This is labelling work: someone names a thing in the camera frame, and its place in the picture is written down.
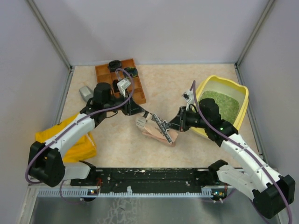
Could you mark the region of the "black bag sealing clip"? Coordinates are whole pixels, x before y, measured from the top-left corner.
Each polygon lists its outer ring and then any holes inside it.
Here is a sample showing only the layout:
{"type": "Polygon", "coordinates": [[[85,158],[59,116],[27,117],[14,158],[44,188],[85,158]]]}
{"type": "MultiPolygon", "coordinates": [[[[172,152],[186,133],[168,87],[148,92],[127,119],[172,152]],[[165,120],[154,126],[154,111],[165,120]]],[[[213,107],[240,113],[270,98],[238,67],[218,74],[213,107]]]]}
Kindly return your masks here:
{"type": "Polygon", "coordinates": [[[168,129],[168,123],[164,120],[161,120],[156,114],[152,115],[152,119],[155,121],[155,123],[159,127],[160,131],[162,132],[162,134],[164,135],[164,137],[168,141],[168,143],[172,144],[173,140],[172,140],[171,136],[168,133],[168,130],[169,130],[168,129]]]}

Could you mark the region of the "pink cat litter bag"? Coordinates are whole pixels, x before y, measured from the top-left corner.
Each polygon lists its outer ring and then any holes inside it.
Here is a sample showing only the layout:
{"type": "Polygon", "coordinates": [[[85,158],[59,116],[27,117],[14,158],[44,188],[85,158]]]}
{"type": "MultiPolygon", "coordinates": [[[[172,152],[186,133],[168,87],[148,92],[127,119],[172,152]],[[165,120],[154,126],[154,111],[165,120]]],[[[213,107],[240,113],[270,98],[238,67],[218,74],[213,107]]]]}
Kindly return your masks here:
{"type": "Polygon", "coordinates": [[[177,131],[169,128],[168,133],[171,136],[173,143],[168,143],[168,141],[160,131],[159,127],[152,119],[152,115],[153,113],[150,112],[145,112],[142,115],[138,115],[135,119],[135,125],[139,128],[143,135],[154,138],[168,146],[174,147],[176,144],[176,139],[178,137],[177,131]]]}

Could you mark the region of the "silver metal scoop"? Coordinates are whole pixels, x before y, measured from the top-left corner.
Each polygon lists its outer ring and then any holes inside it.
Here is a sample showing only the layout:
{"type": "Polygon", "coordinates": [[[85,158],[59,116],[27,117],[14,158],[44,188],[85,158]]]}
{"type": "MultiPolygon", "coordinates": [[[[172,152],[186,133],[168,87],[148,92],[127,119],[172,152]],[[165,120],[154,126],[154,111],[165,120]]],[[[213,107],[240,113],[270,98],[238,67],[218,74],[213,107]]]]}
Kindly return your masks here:
{"type": "Polygon", "coordinates": [[[81,87],[79,93],[85,102],[93,97],[93,91],[88,86],[81,87]]]}

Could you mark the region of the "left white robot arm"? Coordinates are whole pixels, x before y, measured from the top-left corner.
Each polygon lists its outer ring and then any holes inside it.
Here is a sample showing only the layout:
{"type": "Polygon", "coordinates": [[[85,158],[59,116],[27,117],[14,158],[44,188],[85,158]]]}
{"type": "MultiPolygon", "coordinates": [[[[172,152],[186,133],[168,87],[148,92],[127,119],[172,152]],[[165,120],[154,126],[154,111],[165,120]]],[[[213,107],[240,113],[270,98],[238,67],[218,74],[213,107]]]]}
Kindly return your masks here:
{"type": "Polygon", "coordinates": [[[133,82],[123,79],[117,87],[120,92],[118,98],[112,94],[110,84],[98,83],[93,97],[69,125],[45,142],[36,141],[31,145],[25,171],[28,183],[34,183],[31,177],[36,179],[36,183],[42,182],[49,187],[73,179],[81,179],[87,185],[96,182],[97,173],[91,170],[91,164],[84,161],[64,163],[63,157],[79,139],[106,119],[108,112],[122,111],[124,115],[131,116],[144,111],[133,100],[134,91],[128,91],[128,87],[134,88],[133,82]]]}

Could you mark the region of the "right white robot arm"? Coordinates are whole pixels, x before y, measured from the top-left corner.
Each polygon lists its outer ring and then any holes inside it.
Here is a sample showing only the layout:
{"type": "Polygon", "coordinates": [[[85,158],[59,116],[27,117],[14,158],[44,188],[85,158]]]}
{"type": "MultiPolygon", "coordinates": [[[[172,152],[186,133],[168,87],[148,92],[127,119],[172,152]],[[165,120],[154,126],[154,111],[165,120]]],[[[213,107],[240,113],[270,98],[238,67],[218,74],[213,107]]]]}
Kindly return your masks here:
{"type": "Polygon", "coordinates": [[[203,128],[208,138],[237,160],[244,170],[238,171],[219,160],[209,167],[209,181],[215,185],[222,182],[231,185],[247,196],[256,210],[267,219],[286,210],[291,224],[290,204],[294,201],[295,180],[290,175],[282,176],[263,161],[238,130],[221,118],[214,99],[203,99],[196,106],[196,110],[180,107],[167,127],[180,132],[186,132],[191,127],[203,128]]]}

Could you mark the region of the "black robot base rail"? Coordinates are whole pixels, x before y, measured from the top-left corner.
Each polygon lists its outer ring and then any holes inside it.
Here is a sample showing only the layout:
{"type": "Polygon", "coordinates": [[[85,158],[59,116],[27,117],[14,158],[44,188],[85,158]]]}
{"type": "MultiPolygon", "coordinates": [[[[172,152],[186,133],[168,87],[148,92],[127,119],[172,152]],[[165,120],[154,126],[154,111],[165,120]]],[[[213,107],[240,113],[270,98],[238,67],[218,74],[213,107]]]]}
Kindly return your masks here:
{"type": "Polygon", "coordinates": [[[200,193],[203,187],[220,186],[208,169],[200,168],[92,168],[86,179],[72,179],[71,186],[96,186],[101,193],[200,193]]]}

